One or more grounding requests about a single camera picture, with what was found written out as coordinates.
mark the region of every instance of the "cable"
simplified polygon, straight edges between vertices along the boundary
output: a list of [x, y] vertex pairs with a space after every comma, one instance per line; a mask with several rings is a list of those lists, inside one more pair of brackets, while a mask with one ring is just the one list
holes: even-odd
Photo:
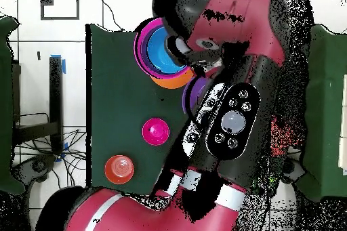
[[113, 22], [118, 26], [118, 28], [121, 29], [121, 32], [123, 32], [125, 29], [124, 29], [124, 28], [121, 28], [121, 27], [116, 23], [115, 15], [113, 14], [113, 10], [111, 9], [111, 7], [110, 7], [109, 5], [107, 5], [107, 4], [105, 3], [104, 0], [101, 0], [101, 1], [102, 1], [103, 4], [105, 4], [105, 6], [107, 6], [107, 7], [110, 9], [111, 14], [112, 14], [112, 17], [113, 17]]
[[56, 177], [57, 177], [57, 179], [58, 179], [58, 187], [59, 187], [59, 189], [62, 189], [62, 188], [60, 187], [60, 178], [59, 178], [58, 174], [54, 171], [54, 169], [52, 169], [52, 171], [54, 172], [54, 174], [56, 175]]
[[[63, 163], [64, 163], [64, 166], [65, 166], [65, 169], [66, 169], [66, 184], [67, 186], [69, 185], [68, 181], [69, 181], [69, 178], [70, 178], [70, 184], [71, 186], [75, 186], [76, 185], [76, 181], [73, 177], [73, 171], [75, 169], [78, 169], [78, 170], [81, 170], [81, 171], [84, 171], [85, 169], [81, 169], [81, 168], [78, 168], [77, 165], [79, 163], [79, 161], [81, 160], [85, 160], [85, 155], [82, 155], [82, 154], [85, 154], [85, 152], [81, 152], [81, 151], [78, 151], [78, 150], [74, 150], [72, 148], [70, 148], [72, 145], [76, 144], [85, 134], [86, 132], [84, 131], [79, 131], [79, 129], [76, 129], [74, 131], [70, 131], [70, 132], [67, 132], [67, 133], [64, 133], [64, 135], [66, 134], [70, 134], [68, 135], [66, 138], [70, 137], [73, 135], [73, 138], [70, 142], [70, 146], [67, 148], [67, 149], [64, 149], [64, 151], [59, 155], [59, 156], [56, 156], [55, 157], [57, 159], [62, 159], [63, 160]], [[27, 144], [27, 143], [24, 143], [25, 145], [27, 146], [21, 146], [23, 148], [26, 148], [26, 149], [29, 149], [29, 150], [36, 150], [38, 151], [40, 154], [53, 154], [53, 152], [49, 149], [52, 149], [52, 146], [51, 144], [48, 142], [48, 139], [47, 138], [43, 138], [45, 140], [44, 141], [41, 141], [41, 140], [33, 140], [32, 143], [33, 143], [33, 146]], [[37, 146], [37, 142], [41, 142], [43, 144], [47, 144], [49, 146], [49, 148], [39, 148]], [[27, 154], [27, 155], [37, 155], [37, 154], [33, 154], [33, 153], [23, 153], [23, 154]], [[66, 160], [66, 157], [68, 155], [71, 155], [72, 157], [74, 157], [73, 161], [71, 163], [69, 163], [67, 160]], [[58, 178], [58, 187], [59, 189], [61, 189], [60, 187], [60, 178], [59, 178], [59, 175], [54, 171], [54, 174], [56, 175], [56, 177]]]

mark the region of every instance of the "black cable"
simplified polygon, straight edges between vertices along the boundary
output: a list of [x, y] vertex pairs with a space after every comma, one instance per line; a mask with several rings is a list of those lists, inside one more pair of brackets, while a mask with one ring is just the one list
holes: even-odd
[[[62, 152], [62, 154], [65, 154], [65, 156], [62, 156], [62, 155], [60, 155], [60, 158], [63, 160], [63, 162], [64, 162], [64, 166], [65, 166], [65, 169], [66, 169], [66, 183], [67, 183], [67, 185], [68, 185], [68, 177], [70, 177], [70, 184], [71, 184], [71, 186], [75, 186], [76, 185], [76, 181], [75, 181], [75, 179], [74, 179], [74, 177], [73, 177], [73, 171], [75, 170], [75, 169], [78, 169], [78, 170], [85, 170], [85, 169], [80, 169], [80, 168], [78, 168], [77, 167], [77, 164], [79, 163], [79, 161], [81, 161], [81, 160], [85, 160], [85, 156], [83, 156], [83, 155], [80, 155], [80, 153], [83, 153], [83, 154], [85, 154], [85, 152], [79, 152], [78, 150], [73, 150], [73, 149], [70, 149], [70, 147], [73, 145], [73, 144], [75, 144], [76, 142], [78, 142], [86, 133], [85, 132], [81, 132], [81, 131], [79, 131], [79, 129], [77, 129], [77, 130], [75, 130], [75, 131], [72, 131], [72, 132], [69, 132], [69, 133], [71, 133], [69, 136], [72, 136], [72, 135], [74, 135], [73, 136], [73, 138], [72, 138], [72, 140], [71, 140], [71, 145], [66, 149], [66, 152], [64, 151], [64, 152]], [[76, 139], [76, 136], [79, 134], [79, 133], [82, 133], [82, 135], [75, 141], [75, 139]], [[36, 150], [36, 151], [38, 151], [38, 152], [40, 152], [40, 153], [42, 153], [42, 154], [53, 154], [51, 151], [47, 151], [47, 150], [45, 150], [45, 149], [52, 149], [52, 146], [51, 146], [51, 144], [48, 142], [48, 140], [46, 139], [46, 138], [43, 138], [46, 142], [42, 142], [42, 141], [40, 141], [40, 140], [33, 140], [32, 141], [32, 143], [33, 143], [33, 145], [34, 146], [30, 146], [29, 144], [27, 144], [27, 143], [24, 143], [24, 144], [26, 144], [28, 147], [25, 147], [25, 146], [22, 146], [23, 148], [27, 148], [27, 149], [31, 149], [31, 150]], [[44, 144], [47, 144], [47, 145], [49, 145], [50, 146], [50, 148], [39, 148], [37, 145], [36, 145], [36, 142], [41, 142], [41, 143], [44, 143]], [[71, 156], [73, 156], [74, 157], [74, 159], [73, 159], [73, 161], [71, 162], [71, 163], [69, 163], [65, 158], [68, 156], [68, 155], [71, 155]], [[75, 160], [77, 160], [78, 159], [78, 161], [77, 161], [77, 163], [76, 163], [76, 165], [73, 165], [73, 162], [75, 161]], [[56, 177], [58, 178], [58, 187], [59, 187], [59, 189], [61, 189], [61, 187], [60, 187], [60, 178], [59, 178], [59, 176], [58, 176], [58, 174], [54, 171], [54, 174], [56, 175]]]
[[65, 157], [62, 157], [62, 160], [64, 161], [64, 165], [65, 165], [65, 169], [66, 169], [67, 175], [70, 176], [71, 185], [72, 185], [72, 186], [75, 186], [75, 185], [76, 185], [75, 180], [74, 180], [74, 178], [73, 178], [73, 175], [72, 175], [72, 174], [70, 173], [70, 171], [68, 170], [68, 166], [67, 166], [67, 164], [66, 164], [67, 161], [66, 161]]
[[57, 177], [57, 179], [58, 179], [58, 187], [59, 187], [59, 189], [62, 189], [62, 188], [60, 187], [60, 178], [59, 178], [58, 174], [54, 171], [54, 169], [52, 169], [52, 171], [54, 172], [54, 174], [56, 175], [56, 177]]
[[125, 29], [124, 29], [124, 28], [121, 28], [121, 27], [116, 23], [115, 15], [113, 14], [113, 10], [111, 9], [111, 7], [110, 7], [109, 5], [107, 5], [107, 4], [105, 3], [104, 0], [101, 0], [101, 1], [102, 1], [103, 4], [105, 4], [105, 6], [107, 6], [107, 7], [110, 9], [111, 14], [112, 14], [112, 17], [113, 17], [113, 22], [117, 25], [118, 28], [121, 29], [121, 32], [123, 32]]

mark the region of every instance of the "white tile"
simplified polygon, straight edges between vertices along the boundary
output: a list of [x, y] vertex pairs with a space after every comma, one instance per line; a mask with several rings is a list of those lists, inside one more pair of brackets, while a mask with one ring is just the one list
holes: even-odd
[[301, 155], [301, 151], [299, 151], [296, 148], [293, 147], [289, 147], [288, 149], [288, 157], [291, 159], [295, 159], [296, 161], [298, 161], [300, 159], [300, 155]]
[[33, 231], [35, 231], [35, 227], [36, 227], [37, 221], [39, 220], [41, 211], [42, 211], [41, 209], [30, 209], [29, 217], [30, 217], [31, 229]]
[[342, 107], [341, 136], [347, 138], [347, 106]]
[[11, 50], [13, 51], [13, 59], [18, 60], [18, 43], [17, 42], [9, 42], [9, 46], [11, 47]]
[[347, 106], [347, 75], [344, 75], [344, 93], [342, 98], [342, 106]]
[[[141, 22], [153, 17], [152, 0], [104, 0], [104, 2], [113, 10], [116, 23], [126, 31], [134, 31]], [[104, 6], [104, 27], [108, 30], [119, 30], [107, 6]]]
[[294, 231], [296, 211], [272, 210], [270, 212], [270, 231]]
[[241, 209], [235, 231], [269, 231], [270, 212], [264, 209]]
[[346, 0], [310, 0], [314, 23], [324, 24], [330, 31], [340, 33], [347, 28]]
[[244, 209], [265, 209], [266, 196], [265, 195], [246, 195], [242, 204]]
[[[49, 114], [49, 57], [61, 55], [66, 61], [63, 84], [63, 124], [85, 125], [85, 43], [20, 42], [20, 107], [22, 114]], [[31, 121], [42, 117], [32, 117]]]
[[77, 15], [76, 0], [54, 0], [53, 5], [47, 5], [45, 17], [75, 17]]
[[271, 209], [296, 209], [295, 191], [291, 184], [279, 183], [276, 195], [271, 199]]
[[[17, 0], [0, 0], [0, 17], [11, 16], [17, 18]], [[17, 30], [9, 36], [10, 41], [17, 41]]]
[[340, 138], [339, 167], [347, 169], [347, 138]]
[[[52, 6], [52, 14], [59, 14], [59, 9], [61, 16], [72, 12], [74, 0], [66, 0], [68, 10], [63, 9], [64, 0], [54, 1], [58, 5]], [[101, 0], [79, 0], [79, 20], [41, 20], [40, 0], [18, 0], [18, 5], [21, 41], [84, 41], [85, 24], [102, 24]]]

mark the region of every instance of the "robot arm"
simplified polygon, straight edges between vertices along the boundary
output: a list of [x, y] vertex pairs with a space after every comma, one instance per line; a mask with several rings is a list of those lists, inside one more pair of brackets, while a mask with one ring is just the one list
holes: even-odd
[[[169, 33], [168, 54], [181, 64], [200, 66], [208, 77], [215, 75], [176, 146], [183, 148], [191, 167], [216, 170], [249, 189], [268, 139], [281, 67], [289, 53], [285, 2], [153, 0], [153, 12], [163, 18]], [[228, 46], [235, 43], [244, 48], [241, 59], [227, 62], [233, 56]], [[221, 58], [219, 70], [212, 68]], [[173, 153], [169, 168], [185, 172], [188, 165], [178, 165], [177, 149]]]

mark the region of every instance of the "blue tape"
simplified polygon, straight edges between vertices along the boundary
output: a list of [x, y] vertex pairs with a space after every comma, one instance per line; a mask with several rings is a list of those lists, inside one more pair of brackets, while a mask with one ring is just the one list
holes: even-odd
[[66, 74], [65, 59], [62, 60], [62, 72]]
[[[68, 149], [68, 142], [65, 142], [64, 150], [67, 150], [67, 149]], [[60, 157], [65, 157], [65, 154], [64, 153], [60, 154]], [[59, 163], [61, 161], [62, 161], [61, 159], [56, 159], [56, 163]]]

